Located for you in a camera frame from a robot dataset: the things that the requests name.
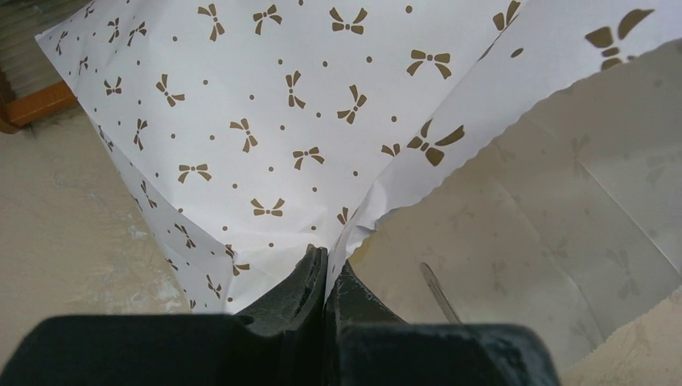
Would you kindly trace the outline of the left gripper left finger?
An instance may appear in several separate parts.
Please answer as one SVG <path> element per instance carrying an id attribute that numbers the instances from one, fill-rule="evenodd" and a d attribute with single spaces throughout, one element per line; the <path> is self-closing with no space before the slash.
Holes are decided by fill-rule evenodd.
<path id="1" fill-rule="evenodd" d="M 62 315 L 38 324 L 4 385 L 319 385 L 327 251 L 309 247 L 236 314 Z"/>

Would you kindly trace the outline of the patterned white paper bag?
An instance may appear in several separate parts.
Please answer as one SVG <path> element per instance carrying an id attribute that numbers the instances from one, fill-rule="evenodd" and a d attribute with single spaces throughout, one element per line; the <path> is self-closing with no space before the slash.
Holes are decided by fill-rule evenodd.
<path id="1" fill-rule="evenodd" d="M 307 248 L 558 367 L 681 284 L 678 1 L 93 1 L 37 43 L 195 313 Z"/>

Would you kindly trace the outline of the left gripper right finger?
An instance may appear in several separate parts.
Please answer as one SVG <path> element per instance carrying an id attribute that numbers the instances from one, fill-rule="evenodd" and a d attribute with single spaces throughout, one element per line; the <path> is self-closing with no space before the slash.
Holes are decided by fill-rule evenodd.
<path id="1" fill-rule="evenodd" d="M 551 355 L 515 324 L 409 324 L 345 264 L 324 310 L 325 385 L 558 385 Z"/>

